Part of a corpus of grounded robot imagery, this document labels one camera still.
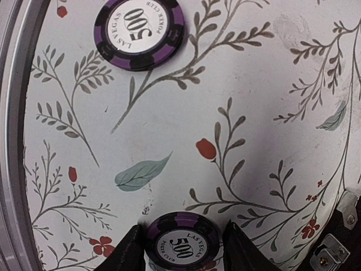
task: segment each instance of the gray metal frame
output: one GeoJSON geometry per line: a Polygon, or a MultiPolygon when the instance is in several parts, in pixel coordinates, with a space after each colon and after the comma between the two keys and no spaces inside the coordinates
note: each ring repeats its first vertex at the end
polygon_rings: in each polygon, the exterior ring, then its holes
{"type": "Polygon", "coordinates": [[[0,270],[42,270],[23,168],[25,96],[50,0],[0,0],[0,270]]]}

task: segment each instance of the red flower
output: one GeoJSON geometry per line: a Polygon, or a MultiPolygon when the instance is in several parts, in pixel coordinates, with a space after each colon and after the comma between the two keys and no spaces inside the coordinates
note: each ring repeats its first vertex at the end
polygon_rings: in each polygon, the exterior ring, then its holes
{"type": "Polygon", "coordinates": [[[68,14],[68,10],[66,7],[60,6],[58,7],[57,13],[60,18],[64,18],[68,14]]]}
{"type": "Polygon", "coordinates": [[[205,138],[203,138],[201,141],[198,141],[196,143],[196,147],[199,153],[206,159],[212,160],[217,154],[214,145],[205,138]]]}
{"type": "Polygon", "coordinates": [[[69,167],[69,179],[72,182],[76,182],[78,179],[78,174],[77,174],[77,170],[74,167],[69,167]]]}
{"type": "Polygon", "coordinates": [[[217,265],[217,263],[215,261],[211,261],[205,267],[202,267],[202,268],[198,269],[197,271],[217,271],[215,268],[216,265],[217,265]]]}
{"type": "Polygon", "coordinates": [[[320,225],[316,225],[316,219],[310,220],[310,226],[304,227],[302,230],[302,239],[306,238],[312,238],[314,236],[315,232],[320,228],[320,225]]]}
{"type": "Polygon", "coordinates": [[[100,241],[95,239],[90,239],[89,243],[94,246],[93,250],[95,254],[101,255],[103,254],[105,257],[109,257],[110,254],[115,249],[110,243],[112,240],[109,237],[102,236],[100,237],[100,241]]]}

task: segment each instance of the leaf branch illustration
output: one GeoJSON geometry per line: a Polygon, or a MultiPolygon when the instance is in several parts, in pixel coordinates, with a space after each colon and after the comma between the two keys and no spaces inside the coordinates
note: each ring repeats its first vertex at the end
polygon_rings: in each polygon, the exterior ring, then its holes
{"type": "MultiPolygon", "coordinates": [[[[322,91],[326,87],[326,85],[328,89],[332,89],[332,94],[335,93],[335,90],[338,87],[339,78],[343,75],[341,61],[344,58],[344,55],[341,50],[340,40],[343,36],[353,33],[356,33],[356,40],[357,36],[359,35],[360,24],[361,21],[355,28],[347,29],[341,21],[339,23],[334,23],[335,28],[333,29],[333,32],[337,33],[337,35],[330,44],[322,45],[318,40],[313,39],[313,43],[301,41],[301,45],[305,46],[303,50],[290,50],[292,54],[297,55],[297,57],[293,61],[294,64],[297,64],[300,61],[301,57],[307,59],[310,55],[316,56],[317,54],[323,57],[323,62],[319,69],[317,78],[314,82],[307,84],[300,78],[299,81],[301,85],[292,84],[293,89],[289,93],[300,93],[300,96],[302,97],[302,100],[299,103],[298,111],[296,113],[288,113],[286,116],[279,115],[278,117],[274,118],[274,120],[283,120],[284,123],[287,123],[290,120],[294,121],[299,117],[301,117],[301,120],[303,120],[306,115],[307,106],[310,102],[314,101],[314,104],[311,108],[312,111],[317,107],[317,105],[323,105],[322,91]],[[331,55],[332,51],[334,51],[334,48],[336,49],[335,54],[331,55]]],[[[353,62],[354,64],[352,73],[356,73],[357,79],[361,85],[359,66],[355,58],[353,59],[353,62]]],[[[345,107],[339,108],[338,115],[342,116],[343,108],[345,107]]]]}
{"type": "Polygon", "coordinates": [[[89,263],[90,261],[95,260],[96,258],[98,258],[98,256],[95,255],[84,261],[78,261],[78,259],[75,258],[74,254],[79,253],[80,250],[75,248],[74,243],[71,243],[70,246],[67,246],[67,244],[63,243],[65,253],[62,257],[58,256],[56,251],[51,246],[47,246],[47,247],[51,251],[51,253],[54,255],[55,260],[56,260],[56,267],[53,269],[50,269],[48,271],[62,270],[62,269],[71,268],[71,267],[79,267],[84,270],[94,270],[94,268],[84,266],[83,264],[86,264],[86,263],[89,263]],[[68,262],[73,262],[73,264],[64,264],[64,265],[62,264],[62,263],[68,263],[68,262]]]}
{"type": "Polygon", "coordinates": [[[49,81],[56,81],[60,87],[61,92],[63,93],[64,99],[67,103],[68,111],[67,111],[67,119],[65,122],[61,119],[61,114],[63,108],[59,101],[56,102],[56,109],[58,116],[55,117],[52,115],[52,109],[47,103],[47,110],[49,114],[42,113],[42,107],[38,104],[39,114],[37,115],[37,119],[42,118],[42,123],[47,123],[48,125],[55,125],[58,131],[65,131],[64,134],[69,138],[80,138],[85,143],[86,147],[89,149],[91,156],[94,159],[94,162],[99,166],[98,161],[93,153],[92,148],[89,145],[89,142],[85,136],[85,133],[82,130],[82,126],[77,118],[75,109],[74,109],[74,95],[78,88],[81,88],[83,92],[90,94],[90,88],[96,89],[98,86],[102,85],[100,79],[103,80],[105,84],[109,84],[110,80],[114,80],[114,78],[110,75],[111,69],[107,69],[106,66],[100,67],[102,61],[104,61],[98,52],[94,52],[94,50],[90,51],[88,56],[84,56],[80,65],[78,62],[75,62],[74,65],[74,79],[75,85],[71,94],[68,96],[65,88],[56,72],[58,66],[60,66],[65,58],[65,54],[62,53],[55,61],[56,49],[52,49],[50,52],[50,45],[43,51],[44,59],[38,55],[34,60],[32,65],[32,72],[37,72],[34,74],[34,78],[42,78],[42,83],[46,83],[49,81]]]}
{"type": "Polygon", "coordinates": [[[100,204],[99,208],[83,206],[82,199],[87,197],[85,194],[87,187],[84,185],[76,186],[74,183],[72,183],[73,194],[67,196],[67,201],[64,204],[46,207],[47,198],[51,194],[56,194],[60,191],[59,185],[61,184],[61,178],[63,175],[60,173],[61,167],[57,167],[55,168],[55,172],[52,174],[52,177],[50,176],[51,163],[56,157],[56,153],[51,151],[50,144],[46,141],[44,141],[44,145],[46,147],[47,155],[46,157],[41,156],[41,160],[44,169],[45,185],[39,181],[39,166],[37,163],[35,163],[35,167],[33,169],[34,179],[32,182],[35,186],[34,192],[39,195],[41,200],[41,206],[39,208],[38,214],[32,221],[33,229],[40,232],[45,239],[47,239],[47,234],[52,235],[49,227],[40,227],[36,224],[36,222],[47,212],[54,211],[62,217],[63,222],[66,222],[69,225],[70,233],[75,231],[79,235],[80,240],[83,238],[87,239],[86,233],[80,229],[80,225],[74,219],[64,213],[64,211],[67,209],[73,209],[82,211],[86,218],[92,218],[95,223],[100,223],[103,229],[111,230],[110,225],[104,222],[104,216],[116,217],[115,215],[111,214],[109,204],[104,205],[102,203],[100,204]]]}
{"type": "MultiPolygon", "coordinates": [[[[245,144],[245,139],[240,138],[238,140],[233,140],[233,136],[234,133],[237,131],[237,129],[246,121],[245,116],[241,116],[238,118],[238,120],[232,124],[231,122],[231,118],[230,118],[230,110],[232,107],[232,98],[228,99],[227,102],[227,109],[224,109],[223,107],[218,108],[218,112],[224,116],[226,118],[227,121],[227,126],[228,126],[228,135],[227,135],[227,140],[226,140],[226,144],[224,146],[223,151],[221,150],[221,144],[220,144],[220,138],[221,138],[221,132],[222,132],[222,126],[220,122],[216,122],[215,126],[214,126],[214,141],[215,141],[215,147],[213,146],[213,144],[209,141],[207,141],[206,139],[202,139],[200,142],[198,142],[196,144],[196,147],[198,148],[198,150],[200,151],[201,155],[207,159],[211,159],[212,163],[216,164],[222,179],[224,181],[224,184],[227,187],[227,191],[231,194],[231,196],[233,197],[233,200],[226,200],[223,197],[223,191],[220,187],[216,188],[216,194],[219,200],[215,200],[212,202],[201,202],[200,200],[198,200],[197,196],[196,196],[196,192],[193,188],[190,189],[190,196],[191,198],[197,203],[191,206],[188,206],[186,208],[186,211],[191,211],[193,209],[199,208],[199,207],[204,207],[203,210],[203,214],[207,214],[209,212],[209,209],[212,206],[219,206],[219,205],[225,205],[222,208],[220,208],[218,210],[218,213],[223,213],[228,211],[229,209],[231,209],[234,206],[250,206],[250,207],[254,207],[257,209],[262,209],[264,211],[271,211],[268,215],[264,215],[264,216],[254,216],[254,220],[255,219],[259,219],[259,218],[264,218],[266,219],[268,216],[274,214],[274,213],[295,213],[296,211],[290,209],[288,207],[288,199],[290,198],[290,196],[294,193],[296,188],[292,188],[289,192],[288,192],[288,196],[286,199],[284,199],[285,203],[285,209],[279,209],[279,208],[273,208],[273,207],[269,207],[269,206],[265,206],[262,204],[257,204],[257,203],[253,203],[253,202],[248,202],[244,199],[242,199],[241,197],[239,197],[235,192],[234,189],[232,187],[232,182],[236,179],[237,174],[240,172],[240,170],[242,169],[243,165],[245,164],[245,160],[241,160],[239,161],[233,171],[231,172],[230,176],[228,177],[226,171],[225,171],[225,163],[226,163],[226,157],[227,154],[238,147],[241,147],[245,144]]],[[[292,174],[293,170],[290,170],[286,176],[283,179],[283,183],[281,183],[281,189],[282,189],[282,193],[284,193],[284,189],[283,189],[283,185],[284,185],[284,181],[289,178],[289,176],[292,174]]],[[[263,219],[261,219],[261,223],[259,223],[259,227],[262,225],[262,223],[264,222],[263,219]]]]}
{"type": "Polygon", "coordinates": [[[149,82],[151,77],[152,71],[148,71],[143,82],[139,86],[138,90],[136,91],[136,83],[134,78],[130,79],[130,87],[129,87],[129,102],[127,105],[127,109],[122,114],[116,125],[111,130],[111,134],[113,134],[118,127],[122,124],[125,120],[131,109],[134,107],[136,102],[139,98],[150,88],[158,84],[159,82],[163,81],[175,81],[178,86],[182,90],[187,89],[187,81],[190,81],[193,84],[199,84],[200,79],[199,75],[201,75],[205,70],[205,66],[197,66],[212,50],[221,46],[221,45],[229,45],[234,49],[241,51],[243,47],[238,44],[245,44],[251,46],[261,46],[262,44],[259,41],[255,41],[256,37],[266,37],[272,38],[274,35],[271,32],[266,31],[266,29],[270,26],[270,23],[264,24],[263,28],[258,31],[257,27],[252,28],[249,33],[249,36],[246,38],[246,32],[241,32],[238,37],[234,40],[232,38],[235,36],[234,32],[228,33],[225,38],[220,42],[220,39],[224,35],[227,27],[229,26],[230,22],[234,18],[238,8],[245,3],[252,3],[256,4],[258,7],[262,7],[261,3],[269,4],[267,0],[255,0],[255,1],[248,1],[248,0],[230,0],[229,3],[226,1],[226,11],[227,16],[226,19],[219,29],[216,37],[210,43],[210,45],[201,53],[200,50],[200,40],[205,35],[212,33],[218,29],[218,25],[212,22],[213,18],[218,17],[221,15],[222,11],[215,6],[219,3],[220,0],[202,0],[201,4],[204,8],[203,16],[197,11],[194,15],[194,25],[195,25],[195,33],[189,35],[189,41],[194,46],[194,55],[193,58],[189,61],[187,65],[183,68],[180,68],[174,72],[168,73],[167,75],[163,75],[158,77],[157,79],[149,82]]]}

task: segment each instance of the metal bracket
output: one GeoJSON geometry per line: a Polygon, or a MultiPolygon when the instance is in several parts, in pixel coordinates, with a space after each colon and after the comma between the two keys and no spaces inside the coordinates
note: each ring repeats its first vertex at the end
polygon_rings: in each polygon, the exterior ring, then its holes
{"type": "Polygon", "coordinates": [[[336,210],[342,213],[344,219],[344,226],[349,230],[353,230],[358,221],[356,205],[359,201],[359,195],[346,190],[338,203],[336,210]]]}
{"type": "Polygon", "coordinates": [[[337,271],[350,256],[350,252],[332,235],[327,234],[311,257],[315,271],[337,271]]]}

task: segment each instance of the purple poker chip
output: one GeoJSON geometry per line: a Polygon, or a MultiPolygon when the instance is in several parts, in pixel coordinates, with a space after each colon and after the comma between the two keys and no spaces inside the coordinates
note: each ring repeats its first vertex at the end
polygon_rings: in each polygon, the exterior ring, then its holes
{"type": "Polygon", "coordinates": [[[109,0],[96,18],[94,40],[113,65],[145,71],[177,52],[184,25],[176,0],[109,0]]]}
{"type": "Polygon", "coordinates": [[[174,212],[151,223],[146,252],[158,266],[174,271],[197,270],[219,251],[219,232],[207,218],[191,212],[174,212]]]}

